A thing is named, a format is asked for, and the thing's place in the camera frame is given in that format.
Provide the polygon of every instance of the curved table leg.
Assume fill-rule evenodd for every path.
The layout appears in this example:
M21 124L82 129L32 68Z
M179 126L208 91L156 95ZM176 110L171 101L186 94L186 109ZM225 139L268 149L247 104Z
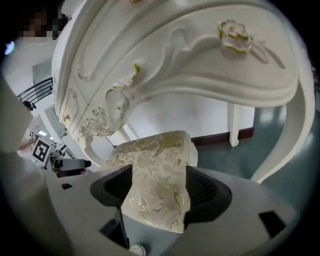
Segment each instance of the curved table leg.
M93 142L92 136L83 137L80 143L80 147L83 151L83 153L92 161L94 164L96 164L98 167L101 167L105 164L105 161L103 161L93 150L91 147L91 143Z
M228 126L230 130L230 144L235 147L239 144L238 134L241 120L241 106L228 103Z
M286 121L282 134L271 153L253 174L251 180L263 182L288 163L303 145L315 115L313 86L298 84L295 96L286 105Z

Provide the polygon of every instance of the dark green floor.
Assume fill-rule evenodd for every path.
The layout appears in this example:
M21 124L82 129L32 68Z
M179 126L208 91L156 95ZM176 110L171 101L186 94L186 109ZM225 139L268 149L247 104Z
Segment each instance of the dark green floor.
M199 146L198 167L250 179L275 146L284 126L283 107L256 108L254 135L231 147L229 143ZM315 112L311 131L302 149L278 172L262 184L277 192L301 212L308 202L319 175L320 113Z

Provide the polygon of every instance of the black rectangular slot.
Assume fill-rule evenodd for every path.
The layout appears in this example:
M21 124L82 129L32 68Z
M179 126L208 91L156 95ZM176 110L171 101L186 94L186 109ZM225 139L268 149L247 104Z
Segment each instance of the black rectangular slot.
M286 227L273 210L259 213L259 217L271 238L274 238Z

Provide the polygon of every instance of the upholstered stool cushion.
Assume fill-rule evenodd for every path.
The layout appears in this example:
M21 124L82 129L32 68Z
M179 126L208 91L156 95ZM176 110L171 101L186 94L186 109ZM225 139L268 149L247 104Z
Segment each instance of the upholstered stool cushion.
M132 165L132 187L121 210L152 227L182 233L190 209L186 166L197 166L198 152L185 131L171 131L123 143L108 167Z

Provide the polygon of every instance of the black metal railing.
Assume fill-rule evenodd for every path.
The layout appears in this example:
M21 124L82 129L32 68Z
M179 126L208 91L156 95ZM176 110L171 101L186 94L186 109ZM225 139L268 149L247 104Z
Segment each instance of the black metal railing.
M35 104L44 97L52 94L53 87L52 77L50 77L20 93L17 97L22 102L28 101Z

